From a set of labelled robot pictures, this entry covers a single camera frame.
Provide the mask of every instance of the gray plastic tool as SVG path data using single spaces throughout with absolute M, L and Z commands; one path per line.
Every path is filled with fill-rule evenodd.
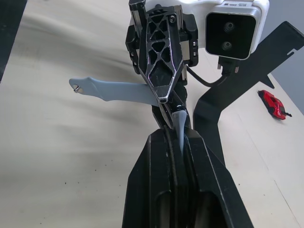
M 91 77 L 70 79 L 76 93 L 99 97 L 104 101 L 131 101 L 159 106 L 148 85 L 126 82 L 105 82 Z

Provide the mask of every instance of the gray wall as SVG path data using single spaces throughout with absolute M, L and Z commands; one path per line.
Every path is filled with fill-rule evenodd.
M 262 39 L 283 21 L 289 21 L 304 33 L 304 0 L 269 0 L 270 9 Z M 275 79 L 304 114 L 304 48 L 272 72 Z

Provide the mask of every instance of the black metal stand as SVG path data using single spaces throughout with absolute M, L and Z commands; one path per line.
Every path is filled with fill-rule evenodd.
M 294 54 L 288 53 L 303 46 L 304 35 L 289 22 L 283 22 L 259 44 L 249 59 L 241 61 L 237 74 L 212 87 L 199 99 L 193 116 L 194 129 L 223 164 L 218 128 L 221 112 L 259 81 L 271 86 L 267 75 Z
M 128 179 L 123 228 L 253 228 L 233 179 L 202 137 L 186 128 L 151 134 Z
M 27 0 L 0 0 L 0 82 Z

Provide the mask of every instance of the black cable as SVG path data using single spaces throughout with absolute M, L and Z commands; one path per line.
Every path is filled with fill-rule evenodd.
M 207 86 L 207 87 L 213 87 L 213 86 L 218 86 L 220 85 L 221 83 L 223 83 L 226 79 L 227 79 L 227 76 L 229 75 L 222 75 L 222 77 L 220 77 L 217 81 L 215 82 L 212 82 L 212 83 L 209 83 L 209 82 L 206 82 L 204 79 L 202 79 L 200 76 L 198 76 L 193 70 L 190 69 L 190 67 L 187 66 L 187 71 L 196 79 L 198 80 L 200 83 L 202 83 L 204 86 Z

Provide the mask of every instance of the white table surface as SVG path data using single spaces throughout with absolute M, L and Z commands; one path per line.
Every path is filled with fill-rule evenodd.
M 73 93 L 72 77 L 143 82 L 124 46 L 128 0 L 29 0 L 0 86 L 0 227 L 121 227 L 128 175 L 158 127 L 148 105 Z M 216 80 L 217 57 L 194 70 Z M 258 83 L 221 115 L 227 168 L 256 228 L 304 227 L 304 117 Z M 189 76 L 188 109 L 207 88 Z M 280 122 L 257 90 L 293 117 Z

